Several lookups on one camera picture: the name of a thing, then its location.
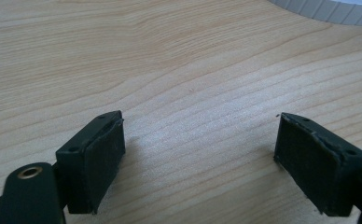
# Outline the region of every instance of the black clamp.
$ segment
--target black clamp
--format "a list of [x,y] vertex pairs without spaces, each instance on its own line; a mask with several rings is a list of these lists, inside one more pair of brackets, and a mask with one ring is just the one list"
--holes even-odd
[[25,165],[8,177],[0,224],[65,223],[71,214],[97,213],[125,153],[120,111],[98,116],[56,151],[54,165]]
[[274,160],[321,213],[348,217],[355,205],[362,223],[361,149],[310,119],[283,113]]

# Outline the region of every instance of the small hole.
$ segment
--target small hole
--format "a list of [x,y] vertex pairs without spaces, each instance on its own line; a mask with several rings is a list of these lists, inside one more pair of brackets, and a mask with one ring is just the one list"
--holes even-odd
[[346,152],[349,154],[349,155],[356,155],[356,152],[352,151],[352,150],[346,150]]
[[18,173],[19,179],[29,179],[32,177],[35,177],[36,175],[39,175],[39,173],[42,172],[42,167],[35,166],[35,167],[29,167],[20,173]]
[[69,151],[78,151],[79,147],[70,147],[68,148]]

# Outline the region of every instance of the wooden table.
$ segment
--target wooden table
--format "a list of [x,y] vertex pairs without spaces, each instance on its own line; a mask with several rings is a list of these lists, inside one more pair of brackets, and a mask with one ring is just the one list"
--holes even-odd
[[0,0],[0,195],[24,164],[122,110],[99,215],[67,223],[355,223],[272,160],[281,112],[362,148],[362,27],[265,0]]

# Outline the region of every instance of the metal ring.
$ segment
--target metal ring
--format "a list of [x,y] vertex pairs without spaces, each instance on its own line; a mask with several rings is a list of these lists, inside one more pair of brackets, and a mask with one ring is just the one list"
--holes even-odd
[[39,173],[42,172],[42,167],[40,166],[33,166],[33,167],[29,167],[24,169],[23,171],[20,171],[18,173],[18,178],[19,179],[29,179],[29,178],[33,178],[36,175],[39,175]]

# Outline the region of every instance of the light wood surface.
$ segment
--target light wood surface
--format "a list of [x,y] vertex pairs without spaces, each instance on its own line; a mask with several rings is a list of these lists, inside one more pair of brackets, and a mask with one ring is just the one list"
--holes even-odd
[[281,112],[362,148],[362,27],[265,0],[0,0],[0,195],[13,170],[122,110],[97,216],[67,223],[355,223],[273,161]]

